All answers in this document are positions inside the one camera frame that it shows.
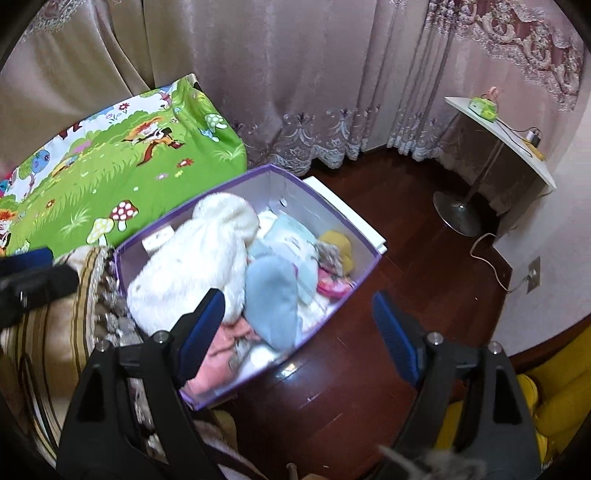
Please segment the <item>light blue cloth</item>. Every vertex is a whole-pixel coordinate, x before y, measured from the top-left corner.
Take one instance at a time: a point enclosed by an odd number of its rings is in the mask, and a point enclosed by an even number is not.
[[[296,270],[278,255],[258,258],[246,268],[243,316],[278,351],[295,348],[301,335]]]
[[[255,240],[248,249],[251,259],[270,254],[279,255],[295,265],[299,298],[309,305],[318,284],[316,237],[300,222],[282,213],[263,239]]]

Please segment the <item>cartoon mushroom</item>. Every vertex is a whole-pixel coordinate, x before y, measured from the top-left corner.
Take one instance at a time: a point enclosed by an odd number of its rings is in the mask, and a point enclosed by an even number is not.
[[[127,220],[131,220],[138,214],[138,212],[139,210],[133,203],[131,203],[130,200],[121,200],[119,205],[111,210],[109,218],[113,219],[115,222],[118,222],[117,228],[120,232],[123,232],[127,228],[127,224],[125,222]]]
[[[98,240],[100,246],[106,247],[107,239],[105,235],[109,233],[114,226],[115,222],[111,218],[97,218],[92,225],[92,230],[86,237],[86,243],[91,245]]]

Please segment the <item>dark wooden floor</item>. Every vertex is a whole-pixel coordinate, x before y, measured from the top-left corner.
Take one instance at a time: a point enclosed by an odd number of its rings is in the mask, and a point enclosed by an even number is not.
[[[374,292],[388,290],[427,330],[470,345],[491,337],[505,292],[492,270],[469,256],[473,239],[437,216],[431,203],[437,189],[467,187],[436,162],[379,151],[336,171],[315,166],[310,174],[386,237],[388,252],[301,351],[222,408],[236,420],[241,453],[270,479],[287,479],[288,462],[300,476],[356,479],[378,461],[376,445],[394,439],[414,399],[371,318]],[[477,252],[508,280],[508,267],[492,249],[483,245]]]

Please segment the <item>white wall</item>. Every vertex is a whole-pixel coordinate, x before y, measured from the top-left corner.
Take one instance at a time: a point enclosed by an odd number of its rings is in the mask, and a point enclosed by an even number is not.
[[[507,295],[494,338],[509,355],[557,335],[591,313],[591,101],[579,99],[580,123],[554,162],[558,189],[537,200],[496,249],[513,268],[511,287],[541,257],[541,285]]]

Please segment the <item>green cartoon blanket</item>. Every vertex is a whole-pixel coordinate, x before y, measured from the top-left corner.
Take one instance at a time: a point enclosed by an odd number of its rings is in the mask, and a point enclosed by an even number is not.
[[[246,170],[243,143],[195,75],[77,122],[0,183],[0,254],[119,245]]]

